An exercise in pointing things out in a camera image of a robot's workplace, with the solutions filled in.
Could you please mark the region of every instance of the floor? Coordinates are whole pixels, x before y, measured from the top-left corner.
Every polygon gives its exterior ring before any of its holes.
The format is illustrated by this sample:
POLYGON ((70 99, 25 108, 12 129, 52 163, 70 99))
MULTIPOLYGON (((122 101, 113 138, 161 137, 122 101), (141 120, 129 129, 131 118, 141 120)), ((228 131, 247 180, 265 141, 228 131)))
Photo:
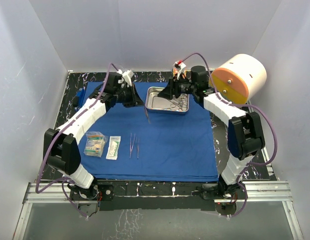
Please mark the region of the floor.
POLYGON ((79 218, 70 204, 37 203, 23 239, 292 240, 293 236, 282 202, 248 202, 230 220, 199 209, 124 209, 98 212, 88 221, 79 218))
MULTIPOLYGON (((57 116, 55 127, 64 124, 70 119, 76 111, 72 106, 72 99, 75 97, 80 88, 85 88, 88 82, 102 82, 105 78, 104 72, 75 72, 70 73, 67 77, 67 84, 65 87, 64 96, 61 102, 59 113, 57 116)), ((171 71, 140 71, 134 73, 134 82, 167 82, 172 76, 171 71)), ((216 165, 218 173, 221 173, 229 159, 229 151, 227 147, 227 128, 221 120, 219 120, 212 113, 211 127, 213 130, 214 147, 216 156, 216 165)), ((261 152, 257 153, 253 162, 263 163, 264 158, 261 152)), ((43 173, 43 180, 54 180, 61 177, 61 173, 46 167, 43 173)), ((273 180, 276 181, 274 174, 271 176, 265 166, 254 167, 250 166, 243 175, 247 180, 273 180)))

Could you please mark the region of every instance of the white plastic part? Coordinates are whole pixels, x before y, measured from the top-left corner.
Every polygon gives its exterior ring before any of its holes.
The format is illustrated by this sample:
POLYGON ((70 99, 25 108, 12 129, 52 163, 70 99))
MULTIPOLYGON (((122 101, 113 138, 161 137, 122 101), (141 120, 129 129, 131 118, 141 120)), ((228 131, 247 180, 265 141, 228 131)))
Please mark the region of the white plastic part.
POLYGON ((233 117, 242 117, 246 112, 235 107, 223 103, 216 96, 218 93, 210 94, 204 97, 204 108, 216 115, 228 127, 229 120, 233 117))
POLYGON ((186 70, 186 65, 185 65, 185 63, 183 63, 183 62, 181 62, 180 64, 178 64, 178 62, 176 61, 175 64, 174 64, 174 68, 176 68, 177 71, 178 71, 178 72, 177 72, 177 79, 179 79, 179 78, 180 78, 180 75, 181 75, 182 73, 185 72, 185 70, 186 70))
POLYGON ((77 170, 71 175, 67 175, 61 170, 58 171, 66 177, 72 179, 77 186, 83 189, 89 189, 94 179, 94 177, 83 167, 82 164, 79 164, 77 170))
POLYGON ((248 98, 251 99, 265 84, 267 73, 263 64, 247 54, 237 54, 217 69, 227 69, 239 76, 247 86, 248 98))
POLYGON ((125 72, 122 72, 121 70, 119 70, 117 73, 122 75, 122 78, 129 86, 132 86, 132 77, 134 76, 134 73, 132 70, 127 70, 125 72))
POLYGON ((82 111, 88 109, 82 116, 80 116, 70 127, 68 127, 63 133, 66 135, 73 134, 76 139, 77 144, 80 142, 84 134, 90 127, 103 115, 106 114, 105 104, 97 101, 97 103, 90 108, 90 106, 95 102, 95 98, 87 99, 85 104, 80 108, 80 110, 66 123, 60 126, 58 129, 62 130, 66 125, 68 125, 72 120, 76 120, 77 116, 81 114, 82 111))
POLYGON ((234 157, 232 154, 229 154, 227 165, 224 171, 221 173, 222 178, 224 179, 227 185, 232 185, 236 183, 236 178, 243 169, 246 167, 254 156, 248 156, 243 160, 239 160, 237 157, 234 157))
MULTIPOLYGON (((246 112, 235 107, 223 103, 216 96, 218 93, 210 94, 204 97, 204 108, 209 110, 216 115, 222 122, 228 127, 229 120, 233 117, 242 117, 246 115, 246 112)), ((236 178, 241 173, 241 171, 246 167, 254 156, 248 156, 243 160, 239 160, 237 157, 234 157, 232 154, 229 155, 229 159, 226 165, 226 168, 221 173, 222 178, 224 179, 227 185, 232 185, 236 183, 236 178)))

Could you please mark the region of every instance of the white enclosure wall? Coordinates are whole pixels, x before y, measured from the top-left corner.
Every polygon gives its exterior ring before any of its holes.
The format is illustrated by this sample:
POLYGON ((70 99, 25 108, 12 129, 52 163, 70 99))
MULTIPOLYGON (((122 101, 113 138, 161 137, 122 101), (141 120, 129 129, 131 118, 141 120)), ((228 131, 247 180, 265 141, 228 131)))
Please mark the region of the white enclosure wall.
POLYGON ((12 239, 66 68, 28 0, 0 0, 0 240, 12 239))
MULTIPOLYGON (((30 0, 68 70, 170 70, 198 51, 211 68, 252 54, 281 0, 30 0)), ((189 66, 203 64, 199 58, 189 66)))
MULTIPOLYGON (((283 0, 253 55, 264 64, 267 81, 252 101, 275 126, 274 170, 289 180, 301 230, 310 240, 310 0, 283 0)), ((272 138, 266 139, 272 153, 272 138)))

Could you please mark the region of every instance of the black marble surface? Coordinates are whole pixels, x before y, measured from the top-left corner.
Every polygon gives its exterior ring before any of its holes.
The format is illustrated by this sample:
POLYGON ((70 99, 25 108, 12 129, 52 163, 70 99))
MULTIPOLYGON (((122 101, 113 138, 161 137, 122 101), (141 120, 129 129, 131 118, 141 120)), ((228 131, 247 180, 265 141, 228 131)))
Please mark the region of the black marble surface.
MULTIPOLYGON (((70 73, 67 79, 65 93, 57 116, 55 128, 64 124, 70 119, 76 111, 72 106, 72 100, 75 97, 78 89, 85 88, 88 82, 102 82, 106 76, 105 72, 75 72, 70 73)), ((134 82, 167 82, 172 76, 170 71, 140 71, 134 73, 134 82)), ((216 165, 218 173, 220 174, 226 167, 227 160, 229 159, 229 150, 227 146, 227 127, 218 119, 214 114, 210 114, 211 127, 213 130, 216 165)), ((253 162, 263 163, 264 158, 261 152, 257 153, 253 162)), ((46 166, 42 179, 54 180, 61 177, 62 174, 50 167, 46 166)), ((269 180, 267 168, 250 166, 243 175, 247 180, 269 180)))

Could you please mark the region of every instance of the metal tray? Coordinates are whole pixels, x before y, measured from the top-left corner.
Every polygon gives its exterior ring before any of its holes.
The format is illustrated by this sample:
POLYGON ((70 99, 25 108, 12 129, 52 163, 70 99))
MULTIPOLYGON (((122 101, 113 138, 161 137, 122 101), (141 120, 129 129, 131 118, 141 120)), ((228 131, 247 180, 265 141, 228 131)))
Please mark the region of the metal tray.
POLYGON ((147 90, 145 103, 147 110, 162 114, 186 114, 190 108, 190 96, 182 94, 179 98, 167 100, 157 96, 163 89, 164 87, 152 86, 147 90))

